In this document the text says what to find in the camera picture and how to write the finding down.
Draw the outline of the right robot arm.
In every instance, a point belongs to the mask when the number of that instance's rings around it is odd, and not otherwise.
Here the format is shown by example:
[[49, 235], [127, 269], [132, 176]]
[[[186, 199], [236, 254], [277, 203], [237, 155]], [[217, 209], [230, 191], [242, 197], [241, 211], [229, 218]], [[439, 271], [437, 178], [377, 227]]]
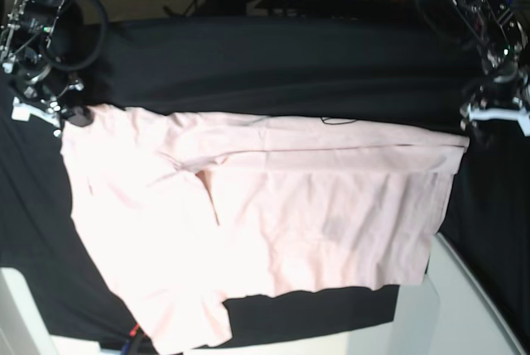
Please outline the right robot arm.
[[65, 43], [66, 13], [79, 0], [14, 0], [1, 27], [1, 69], [13, 94], [12, 119], [31, 116], [61, 130], [69, 122], [86, 127], [93, 115], [79, 100], [84, 81], [79, 73], [100, 56], [108, 34], [108, 14], [99, 0], [86, 0], [99, 17], [99, 34], [91, 51], [70, 61]]

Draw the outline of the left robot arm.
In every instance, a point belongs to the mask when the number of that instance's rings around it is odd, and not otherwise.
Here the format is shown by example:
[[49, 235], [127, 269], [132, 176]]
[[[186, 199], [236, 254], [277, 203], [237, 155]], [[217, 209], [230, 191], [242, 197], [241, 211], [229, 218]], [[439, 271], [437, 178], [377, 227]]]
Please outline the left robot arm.
[[478, 95], [488, 94], [496, 103], [507, 99], [520, 109], [529, 109], [529, 64], [523, 61], [529, 32], [508, 0], [446, 1], [474, 42], [484, 71], [470, 88], [470, 103], [482, 103]]

